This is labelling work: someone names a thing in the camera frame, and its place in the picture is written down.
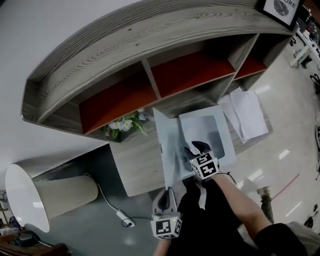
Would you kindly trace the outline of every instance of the wooden shelf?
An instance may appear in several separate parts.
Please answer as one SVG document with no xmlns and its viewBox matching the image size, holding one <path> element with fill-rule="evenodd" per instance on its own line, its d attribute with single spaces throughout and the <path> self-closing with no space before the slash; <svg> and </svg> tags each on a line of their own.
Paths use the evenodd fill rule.
<svg viewBox="0 0 320 256">
<path fill-rule="evenodd" d="M 231 75 L 235 72 L 227 59 L 196 52 L 151 68 L 162 98 Z"/>
<path fill-rule="evenodd" d="M 253 56 L 249 55 L 245 59 L 242 67 L 240 68 L 234 79 L 240 79 L 249 75 L 253 75 L 266 69 L 267 67 L 262 61 L 256 60 Z"/>
<path fill-rule="evenodd" d="M 132 75 L 79 105 L 83 133 L 87 134 L 156 100 L 147 75 L 144 72 Z"/>
</svg>

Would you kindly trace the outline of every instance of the picture frame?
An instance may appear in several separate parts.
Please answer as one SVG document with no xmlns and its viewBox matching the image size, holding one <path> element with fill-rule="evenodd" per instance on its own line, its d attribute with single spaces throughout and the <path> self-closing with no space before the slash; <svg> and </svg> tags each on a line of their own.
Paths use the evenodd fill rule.
<svg viewBox="0 0 320 256">
<path fill-rule="evenodd" d="M 293 30 L 304 0 L 260 0 L 257 10 Z"/>
</svg>

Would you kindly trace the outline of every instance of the flower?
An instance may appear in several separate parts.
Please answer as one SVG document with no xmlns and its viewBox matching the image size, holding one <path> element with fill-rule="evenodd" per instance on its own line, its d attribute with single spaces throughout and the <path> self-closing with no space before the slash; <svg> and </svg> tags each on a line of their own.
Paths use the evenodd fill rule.
<svg viewBox="0 0 320 256">
<path fill-rule="evenodd" d="M 118 130 L 122 131 L 122 125 L 121 125 L 121 123 L 119 122 L 119 120 L 118 120 L 118 121 L 115 121 L 115 122 L 113 122 L 113 123 L 110 123 L 110 124 L 109 124 L 109 127 L 110 127 L 112 130 L 118 129 Z"/>
<path fill-rule="evenodd" d="M 129 131 L 132 126 L 133 126 L 132 120 L 130 119 L 124 119 L 121 122 L 121 128 L 125 132 Z"/>
<path fill-rule="evenodd" d="M 146 115 L 145 112 L 139 112 L 138 118 L 141 121 L 146 121 L 147 120 L 147 115 Z"/>
</svg>

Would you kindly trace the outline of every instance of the person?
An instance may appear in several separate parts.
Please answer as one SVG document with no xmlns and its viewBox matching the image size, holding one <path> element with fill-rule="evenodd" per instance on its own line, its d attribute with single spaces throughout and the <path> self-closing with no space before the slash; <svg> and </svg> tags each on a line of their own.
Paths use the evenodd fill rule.
<svg viewBox="0 0 320 256">
<path fill-rule="evenodd" d="M 308 255 L 287 225 L 273 224 L 269 220 L 271 217 L 268 219 L 263 210 L 225 175 L 216 174 L 202 182 L 206 189 L 205 209 L 199 206 L 201 192 L 194 179 L 186 179 L 183 184 L 186 194 L 178 206 L 182 220 L 179 237 L 160 240 L 153 256 Z M 268 205 L 264 207 L 265 212 L 270 211 Z M 244 242 L 238 232 L 241 224 L 258 249 Z"/>
</svg>

